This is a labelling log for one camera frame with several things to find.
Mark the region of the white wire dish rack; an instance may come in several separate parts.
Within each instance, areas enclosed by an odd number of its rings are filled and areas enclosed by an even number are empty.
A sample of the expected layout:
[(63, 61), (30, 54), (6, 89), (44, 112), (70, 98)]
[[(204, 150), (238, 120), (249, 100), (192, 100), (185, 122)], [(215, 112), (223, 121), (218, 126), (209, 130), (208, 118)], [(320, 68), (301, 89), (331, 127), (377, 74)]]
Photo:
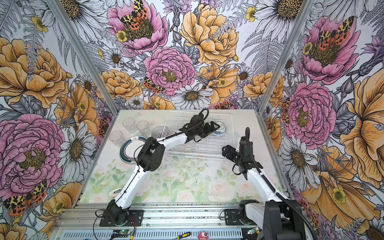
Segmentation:
[[(160, 137), (164, 138), (178, 132), (187, 125), (196, 111), (170, 111), (165, 123), (160, 128)], [(222, 148), (234, 146), (233, 117), (223, 111), (210, 110), (204, 124), (203, 133), (195, 136), (191, 141), (183, 145), (177, 145), (167, 153), (170, 156), (185, 158), (200, 158), (205, 160), (224, 160)]]

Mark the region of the blue white porcelain bowl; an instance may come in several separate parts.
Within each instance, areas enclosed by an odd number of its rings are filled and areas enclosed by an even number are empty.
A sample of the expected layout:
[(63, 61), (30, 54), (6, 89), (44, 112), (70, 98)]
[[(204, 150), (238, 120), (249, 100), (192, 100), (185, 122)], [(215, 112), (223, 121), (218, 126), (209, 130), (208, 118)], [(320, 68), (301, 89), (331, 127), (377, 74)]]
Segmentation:
[(219, 127), (218, 129), (216, 129), (216, 130), (213, 132), (213, 134), (214, 134), (215, 136), (223, 136), (223, 135), (226, 133), (226, 131), (227, 131), (225, 124), (224, 124), (223, 122), (217, 122), (217, 124), (218, 124), (220, 127)]

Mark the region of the clear glass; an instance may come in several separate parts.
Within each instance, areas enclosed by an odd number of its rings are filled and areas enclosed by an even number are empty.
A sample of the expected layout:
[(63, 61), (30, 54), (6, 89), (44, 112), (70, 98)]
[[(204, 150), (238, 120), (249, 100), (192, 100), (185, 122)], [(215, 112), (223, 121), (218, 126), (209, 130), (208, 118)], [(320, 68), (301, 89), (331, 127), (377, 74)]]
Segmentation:
[(123, 120), (123, 127), (130, 133), (134, 134), (136, 129), (136, 121), (134, 118), (126, 118)]
[(148, 137), (151, 133), (150, 131), (150, 124), (148, 121), (145, 121), (145, 120), (142, 120), (142, 121), (139, 121), (137, 124), (136, 124), (136, 128), (138, 130), (138, 132), (140, 133), (141, 136), (146, 136)]
[(117, 147), (121, 147), (125, 142), (123, 132), (113, 131), (109, 134), (109, 140)]

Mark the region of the green rimmed plate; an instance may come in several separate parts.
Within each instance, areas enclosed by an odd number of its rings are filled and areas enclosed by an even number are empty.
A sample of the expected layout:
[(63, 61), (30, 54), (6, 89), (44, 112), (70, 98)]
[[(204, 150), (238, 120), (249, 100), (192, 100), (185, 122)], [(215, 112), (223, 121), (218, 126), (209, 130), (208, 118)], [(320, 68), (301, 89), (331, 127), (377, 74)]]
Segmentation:
[(124, 163), (134, 164), (147, 139), (143, 136), (135, 136), (125, 141), (119, 151), (120, 159)]

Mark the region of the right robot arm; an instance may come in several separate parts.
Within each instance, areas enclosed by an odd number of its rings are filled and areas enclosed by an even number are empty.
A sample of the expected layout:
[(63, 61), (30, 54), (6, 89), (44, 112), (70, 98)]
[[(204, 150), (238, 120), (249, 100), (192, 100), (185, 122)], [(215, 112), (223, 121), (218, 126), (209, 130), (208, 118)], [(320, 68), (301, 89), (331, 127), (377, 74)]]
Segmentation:
[(239, 168), (240, 174), (262, 199), (261, 203), (241, 201), (240, 220), (255, 223), (265, 240), (305, 240), (307, 235), (301, 206), (273, 186), (263, 166), (256, 161), (249, 138), (241, 138), (238, 150), (230, 145), (223, 147), (222, 155)]

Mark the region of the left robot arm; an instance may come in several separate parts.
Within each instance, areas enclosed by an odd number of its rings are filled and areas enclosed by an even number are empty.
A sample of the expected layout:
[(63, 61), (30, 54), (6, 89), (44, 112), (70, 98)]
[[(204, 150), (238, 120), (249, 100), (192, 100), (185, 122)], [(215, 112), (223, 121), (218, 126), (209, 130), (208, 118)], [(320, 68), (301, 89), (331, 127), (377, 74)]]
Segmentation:
[(205, 120), (208, 115), (208, 109), (203, 109), (174, 134), (158, 139), (150, 137), (144, 145), (138, 147), (140, 152), (134, 153), (135, 170), (123, 189), (107, 205), (102, 220), (116, 226), (126, 224), (129, 220), (129, 209), (135, 195), (149, 173), (160, 167), (165, 151), (190, 141), (197, 143), (210, 134), (217, 132), (223, 126), (223, 124), (214, 121), (206, 123)]

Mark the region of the pink round object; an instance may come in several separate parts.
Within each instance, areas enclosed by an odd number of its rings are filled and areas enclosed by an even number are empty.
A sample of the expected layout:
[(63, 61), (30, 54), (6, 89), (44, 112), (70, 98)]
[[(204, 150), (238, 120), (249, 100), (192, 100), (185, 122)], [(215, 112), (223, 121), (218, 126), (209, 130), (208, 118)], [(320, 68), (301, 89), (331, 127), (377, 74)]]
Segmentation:
[(209, 234), (207, 232), (200, 232), (198, 235), (198, 240), (208, 240)]

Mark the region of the small pink white object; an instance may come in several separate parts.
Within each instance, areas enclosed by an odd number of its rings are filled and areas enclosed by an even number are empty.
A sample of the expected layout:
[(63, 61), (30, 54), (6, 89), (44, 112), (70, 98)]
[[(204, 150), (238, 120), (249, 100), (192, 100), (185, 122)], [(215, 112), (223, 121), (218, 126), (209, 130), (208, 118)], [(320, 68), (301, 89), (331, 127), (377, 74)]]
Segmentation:
[(116, 196), (118, 196), (118, 195), (120, 194), (121, 191), (122, 191), (122, 188), (114, 189), (114, 190), (112, 190), (112, 191), (110, 191), (110, 192), (108, 193), (108, 196), (109, 196), (110, 198), (115, 198)]

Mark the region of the yellow handled screwdriver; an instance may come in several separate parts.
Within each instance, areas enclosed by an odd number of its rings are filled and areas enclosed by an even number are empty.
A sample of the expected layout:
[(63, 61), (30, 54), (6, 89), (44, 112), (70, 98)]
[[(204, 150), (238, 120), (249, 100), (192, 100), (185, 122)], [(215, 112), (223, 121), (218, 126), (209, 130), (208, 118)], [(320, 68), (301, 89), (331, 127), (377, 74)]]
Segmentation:
[(173, 240), (181, 240), (181, 239), (184, 239), (184, 238), (187, 238), (187, 237), (191, 236), (191, 234), (192, 234), (191, 232), (186, 232), (184, 234), (178, 235)]

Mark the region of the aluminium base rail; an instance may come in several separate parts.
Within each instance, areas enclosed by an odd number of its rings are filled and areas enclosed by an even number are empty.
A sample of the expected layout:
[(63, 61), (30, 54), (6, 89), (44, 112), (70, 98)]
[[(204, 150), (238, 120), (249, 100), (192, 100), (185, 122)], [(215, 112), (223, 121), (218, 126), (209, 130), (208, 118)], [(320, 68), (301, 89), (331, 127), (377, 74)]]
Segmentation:
[[(132, 211), (143, 210), (142, 225), (139, 229), (176, 228), (224, 228), (225, 209), (237, 210), (239, 203), (198, 203), (198, 204), (133, 204)], [(79, 204), (65, 209), (59, 217), (55, 230), (101, 230), (100, 219), (106, 204)]]

